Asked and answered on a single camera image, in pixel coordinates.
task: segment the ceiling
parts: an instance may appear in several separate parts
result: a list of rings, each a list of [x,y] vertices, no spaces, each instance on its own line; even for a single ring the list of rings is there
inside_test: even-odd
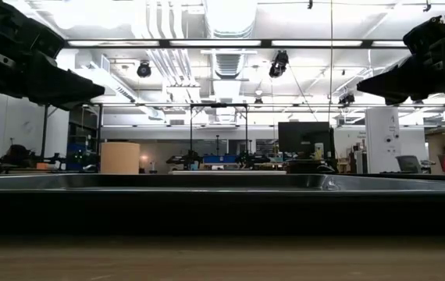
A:
[[[169,7],[176,0],[170,1]],[[228,5],[246,5],[247,0],[228,0]],[[445,0],[432,0],[432,8],[423,12],[425,0],[329,0],[313,1],[312,9],[308,9],[308,1],[292,0],[257,0],[254,29],[251,34],[256,39],[379,39],[400,41],[402,37],[416,25],[432,16],[445,14]],[[137,2],[133,0],[72,0],[80,2],[80,6],[67,5],[59,0],[5,0],[22,12],[49,25],[66,39],[110,39],[135,38],[132,27],[137,22]],[[206,38],[205,14],[202,0],[179,0],[182,6],[182,30],[187,38]],[[158,28],[162,0],[158,2]],[[210,55],[201,54],[201,49],[188,49],[189,61],[196,82],[200,85],[200,98],[214,100],[214,74]],[[261,91],[264,103],[311,103],[327,104],[329,94],[332,94],[333,104],[337,103],[338,95],[344,89],[355,89],[361,80],[360,73],[367,74],[367,69],[374,69],[375,74],[383,68],[394,64],[409,54],[406,50],[394,49],[290,49],[287,53],[290,65],[279,78],[271,79],[268,75],[270,62],[276,55],[276,49],[249,49],[251,55],[246,55],[242,70],[242,82],[239,98],[233,102],[254,102],[256,91]],[[136,74],[137,64],[141,60],[149,60],[144,49],[91,49],[91,57],[95,61],[104,55],[111,62],[111,73],[117,75],[129,88],[141,96],[143,92],[157,91],[159,97],[165,93],[162,87],[165,79],[158,69],[151,64],[152,74],[148,78],[140,78]],[[355,93],[356,104],[382,104],[383,99],[364,93]],[[445,103],[445,96],[436,95],[426,103]],[[312,117],[311,112],[321,112],[322,109],[312,107],[290,108],[269,107],[276,119],[287,119],[289,111],[303,111],[304,116]],[[131,109],[114,108],[108,113],[131,114]],[[263,111],[262,108],[252,108],[251,111]],[[343,112],[353,112],[351,109],[340,110],[332,108],[329,117],[342,117]],[[439,108],[421,112],[423,117],[436,117],[442,112]],[[402,112],[413,112],[413,108],[402,108]],[[363,116],[363,111],[351,113],[351,117]],[[267,120],[270,114],[262,113],[255,119]]]

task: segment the beige cylinder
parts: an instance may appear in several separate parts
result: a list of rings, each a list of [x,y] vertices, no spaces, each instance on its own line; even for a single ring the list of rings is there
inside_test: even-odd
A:
[[[138,174],[139,144],[121,142],[101,144],[101,173]]]

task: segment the wooden table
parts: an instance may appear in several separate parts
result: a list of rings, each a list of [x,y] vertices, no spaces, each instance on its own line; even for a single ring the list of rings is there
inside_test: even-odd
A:
[[[445,238],[2,238],[0,280],[444,281]]]

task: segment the black monitor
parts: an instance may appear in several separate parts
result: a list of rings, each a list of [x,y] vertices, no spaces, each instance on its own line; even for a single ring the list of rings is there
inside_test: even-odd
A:
[[[303,152],[309,156],[315,152],[315,144],[323,144],[323,158],[333,157],[328,122],[280,122],[278,138],[281,152]]]

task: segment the hanging wire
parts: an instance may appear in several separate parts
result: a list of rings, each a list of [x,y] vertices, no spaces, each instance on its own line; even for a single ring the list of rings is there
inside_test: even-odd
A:
[[[332,75],[333,75],[333,0],[330,0],[330,91],[329,91],[329,115],[330,122],[330,106],[332,105]]]
[[[304,98],[304,101],[306,102],[306,105],[308,105],[309,111],[311,111],[311,113],[313,114],[313,117],[315,117],[315,119],[316,119],[316,122],[318,122],[318,118],[316,118],[315,112],[313,111],[313,109],[309,105],[309,102],[306,99],[306,96],[304,96],[304,92],[302,91],[301,85],[299,84],[299,82],[297,81],[297,78],[295,77],[294,68],[292,66],[290,66],[290,65],[289,65],[289,68],[290,68],[290,71],[292,72],[292,76],[294,77],[295,84],[299,88],[299,91],[301,92],[302,97]]]

